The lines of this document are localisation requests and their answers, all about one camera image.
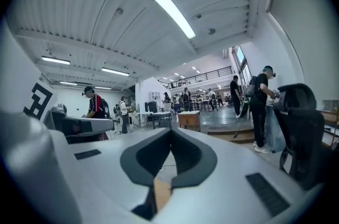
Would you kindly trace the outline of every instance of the ceiling light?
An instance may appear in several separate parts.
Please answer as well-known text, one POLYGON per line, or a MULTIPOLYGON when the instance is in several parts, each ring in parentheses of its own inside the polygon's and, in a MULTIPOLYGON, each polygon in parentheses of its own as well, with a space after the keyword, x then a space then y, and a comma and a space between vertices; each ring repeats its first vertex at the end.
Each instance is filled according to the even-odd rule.
POLYGON ((102 86, 96 86, 95 88, 100 88, 100 89, 112 89, 111 87, 102 87, 102 86))
POLYGON ((62 82, 60 81, 61 84, 64 84, 64 85, 72 85, 72 86, 77 86, 78 84, 75 84, 75 83, 69 83, 69 82, 62 82))
POLYGON ((70 62, 68 60, 63 60, 63 59, 58 59, 58 58, 53 58, 53 57, 41 57, 41 59, 44 61, 70 65, 70 62))
POLYGON ((113 70, 113 69, 107 69, 107 68, 102 68, 102 71, 106 71, 108 73, 112 73, 112 74, 120 74, 120 75, 125 75, 125 76, 129 76, 128 73, 123 73, 122 71, 118 71, 118 70, 113 70))
POLYGON ((190 27, 189 23, 185 17, 181 14, 180 10, 174 5, 172 0, 155 0, 171 17, 172 19, 179 25, 181 30, 186 34, 189 39, 195 37, 195 33, 190 27))

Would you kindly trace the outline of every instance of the black shirt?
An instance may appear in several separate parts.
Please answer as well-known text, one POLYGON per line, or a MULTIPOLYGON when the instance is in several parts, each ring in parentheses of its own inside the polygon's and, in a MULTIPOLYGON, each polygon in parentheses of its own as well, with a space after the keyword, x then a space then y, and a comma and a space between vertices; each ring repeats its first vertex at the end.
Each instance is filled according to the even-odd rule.
POLYGON ((239 93, 238 84, 234 80, 232 80, 232 82, 229 84, 229 87, 231 89, 231 97, 233 99, 238 98, 237 94, 235 93, 236 91, 238 91, 239 93))
POLYGON ((95 111, 92 119, 104 119, 105 118, 105 108, 103 106, 101 97, 97 94, 90 99, 90 109, 89 112, 95 111))
POLYGON ((266 104, 267 95, 262 92, 260 89, 260 84, 265 84, 267 87, 269 86, 269 80, 267 79, 267 75, 259 74, 255 81, 254 86, 254 97, 256 100, 259 100, 261 103, 266 104))

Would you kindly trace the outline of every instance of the gray floor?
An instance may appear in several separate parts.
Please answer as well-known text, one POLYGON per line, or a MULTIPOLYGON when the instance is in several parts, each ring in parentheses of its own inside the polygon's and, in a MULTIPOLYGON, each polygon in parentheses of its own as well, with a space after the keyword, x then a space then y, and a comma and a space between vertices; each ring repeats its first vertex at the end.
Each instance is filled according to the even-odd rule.
MULTIPOLYGON (((228 108, 226 106, 219 108, 219 111, 201 111, 200 112, 200 126, 201 132, 207 133, 209 129, 215 128, 227 128, 227 129, 241 129, 243 127, 248 128, 251 125, 246 119, 237 119, 235 118, 235 111, 233 108, 228 108)), ((179 124, 176 122, 176 119, 172 119, 172 126, 179 127, 179 124)), ((120 138, 129 138, 131 135, 140 135, 143 132, 150 130, 153 128, 151 122, 149 122, 148 129, 146 127, 129 127, 130 133, 126 135, 114 135, 112 131, 110 131, 109 135, 111 139, 120 139, 120 138)), ((243 144, 246 148, 252 151, 254 154, 259 155, 264 158, 267 162, 275 166, 279 167, 279 158, 280 153, 272 154, 272 153, 257 153, 254 150, 253 144, 243 144)), ((169 154, 168 158, 165 160, 162 170, 159 171, 157 178, 167 184, 171 183, 171 179, 177 175, 176 173, 176 164, 175 159, 172 153, 169 154)))

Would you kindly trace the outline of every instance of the backpack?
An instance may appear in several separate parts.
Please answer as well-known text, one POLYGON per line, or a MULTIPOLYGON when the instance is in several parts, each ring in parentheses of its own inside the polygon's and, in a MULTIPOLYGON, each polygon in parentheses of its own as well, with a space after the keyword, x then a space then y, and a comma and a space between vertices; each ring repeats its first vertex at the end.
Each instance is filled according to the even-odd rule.
POLYGON ((256 83, 256 76, 252 76, 252 79, 248 85, 247 91, 245 93, 246 97, 253 97, 255 92, 255 83, 256 83))
POLYGON ((110 109, 109 109, 108 104, 107 104, 107 102, 105 101, 105 99, 102 99, 102 98, 101 98, 101 100, 102 100, 102 105, 103 105, 103 107, 104 107, 105 117, 108 118, 108 117, 110 116, 110 109))
POLYGON ((116 116, 117 117, 120 117, 121 115, 122 115, 122 112, 121 112, 121 110, 120 110, 120 104, 121 104, 122 102, 120 102, 119 104, 118 104, 118 107, 117 107, 117 113, 116 113, 116 116))

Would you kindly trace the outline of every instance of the smoke detector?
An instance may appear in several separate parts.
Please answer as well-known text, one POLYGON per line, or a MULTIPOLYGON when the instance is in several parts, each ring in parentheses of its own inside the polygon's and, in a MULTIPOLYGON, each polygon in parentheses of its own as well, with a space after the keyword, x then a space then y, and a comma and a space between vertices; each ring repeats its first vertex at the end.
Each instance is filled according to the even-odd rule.
POLYGON ((215 28, 210 28, 207 33, 208 33, 208 35, 213 35, 213 34, 215 34, 215 32, 216 32, 215 28))

